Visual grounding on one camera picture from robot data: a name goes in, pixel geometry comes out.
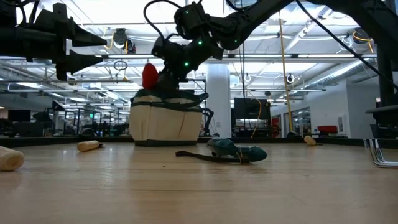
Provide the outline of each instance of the red object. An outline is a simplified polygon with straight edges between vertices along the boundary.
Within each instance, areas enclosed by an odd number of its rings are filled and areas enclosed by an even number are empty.
[[[146,64],[142,71],[142,87],[147,90],[153,89],[156,86],[158,78],[159,74],[156,67],[151,63]]]
[[[324,133],[338,133],[337,126],[318,126],[318,131]]]

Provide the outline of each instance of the ceiling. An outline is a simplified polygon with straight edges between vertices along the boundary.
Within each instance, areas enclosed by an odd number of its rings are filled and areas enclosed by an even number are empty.
[[[74,18],[74,21],[85,30],[103,37],[108,41],[108,46],[111,45],[112,33],[116,28],[126,28],[127,36],[134,41],[137,54],[150,54],[152,46],[158,33],[146,22],[143,16],[143,8],[149,2],[148,0],[42,0],[39,9],[46,9],[51,11],[52,4],[57,2],[67,5],[68,15]],[[192,3],[192,0],[173,0],[173,2],[184,6]],[[243,1],[244,5],[249,4],[250,0]],[[206,13],[212,16],[224,17],[233,12],[224,3],[224,0],[203,0],[203,7]],[[303,3],[307,10],[315,17],[320,12],[327,11],[325,6],[317,6],[307,2]],[[30,15],[32,5],[29,4],[25,7],[27,17]],[[163,35],[169,35],[176,32],[174,24],[174,13],[176,8],[165,2],[155,3],[147,10],[148,18],[161,30]],[[343,39],[347,34],[352,34],[354,28],[358,27],[352,18],[341,14],[339,12],[328,11],[330,14],[324,17],[321,22],[328,29],[332,31],[337,37]],[[347,54],[346,50],[342,50],[339,44],[328,36],[320,27],[311,25],[306,14],[304,14],[296,3],[288,5],[281,11],[281,18],[284,23],[282,31],[284,35],[284,47],[286,54]],[[21,19],[21,13],[18,11],[18,19]],[[225,52],[226,54],[281,54],[281,42],[277,37],[279,30],[279,15],[273,15],[270,19],[265,21],[261,26],[257,27],[251,36],[243,45],[232,52]],[[179,37],[171,39],[174,42],[184,43],[187,41]],[[352,37],[345,39],[355,51],[362,54],[371,53],[368,44],[355,44]],[[94,55],[113,55],[124,54],[121,49],[112,47],[107,49],[104,46],[99,47],[71,47],[68,44],[68,49],[81,54],[94,54]],[[302,85],[310,80],[316,80],[317,75],[327,71],[331,67],[338,65],[341,62],[333,60],[336,57],[325,57],[323,60],[294,60],[290,59],[285,64],[286,72],[293,74],[296,78],[294,85]],[[103,63],[86,68],[74,74],[75,80],[83,80],[85,82],[97,83],[92,84],[97,89],[103,90],[138,90],[141,88],[141,73],[145,63],[153,63],[158,70],[162,69],[162,61],[160,59],[128,59],[124,60],[128,64],[125,71],[117,71],[113,65],[116,60],[106,60]],[[35,63],[26,63],[24,60],[0,60],[12,65],[12,69],[2,65],[2,74],[0,77],[3,80],[23,80],[28,82],[30,80],[54,80],[55,68],[49,65],[46,61],[36,61]],[[204,63],[195,72],[188,75],[189,78],[205,79],[207,76],[207,64]],[[239,60],[223,60],[219,63],[225,63],[231,76],[235,77],[240,75],[241,62]],[[281,88],[284,84],[283,79],[283,66],[281,58],[265,60],[248,60],[245,64],[245,71],[250,78],[246,86],[247,88]],[[129,82],[121,83],[123,77],[126,77]],[[70,85],[67,83],[41,83],[41,88],[45,90],[59,89],[59,90],[88,90],[90,83],[78,83],[77,85]],[[182,83],[182,88],[200,90],[203,88],[203,83]],[[28,89],[26,85],[13,84],[13,89]],[[234,88],[242,88],[240,82]],[[76,93],[57,93],[59,96],[75,96]],[[117,94],[116,102],[128,102],[135,94],[134,92],[128,93],[115,93]],[[231,93],[231,97],[241,96],[241,92]],[[258,97],[264,97],[264,93],[254,94]],[[57,99],[63,99],[59,96],[53,96]],[[86,98],[89,102],[114,103],[114,100],[107,100],[108,96],[100,97],[97,93],[85,93],[78,95],[79,98]]]

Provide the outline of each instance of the workstation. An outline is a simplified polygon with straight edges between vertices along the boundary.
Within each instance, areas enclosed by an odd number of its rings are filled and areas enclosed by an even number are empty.
[[[397,223],[397,7],[0,0],[2,220]]]

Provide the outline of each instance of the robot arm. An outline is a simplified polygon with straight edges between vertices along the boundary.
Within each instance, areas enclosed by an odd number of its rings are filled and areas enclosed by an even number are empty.
[[[378,47],[398,62],[398,16],[381,0],[308,0],[324,4],[334,11],[351,16],[374,39]],[[201,3],[181,7],[174,15],[177,32],[192,40],[188,45],[173,43],[159,37],[152,54],[162,58],[165,68],[159,84],[166,89],[178,88],[186,76],[210,57],[222,59],[225,50],[238,48],[251,32],[291,0],[259,0],[224,18],[205,13]]]

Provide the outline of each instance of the beige fabric bin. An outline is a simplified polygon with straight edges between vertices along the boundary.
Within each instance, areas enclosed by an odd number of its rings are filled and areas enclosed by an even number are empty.
[[[130,134],[137,146],[195,145],[199,137],[202,109],[208,94],[186,91],[166,94],[139,90],[131,100]]]

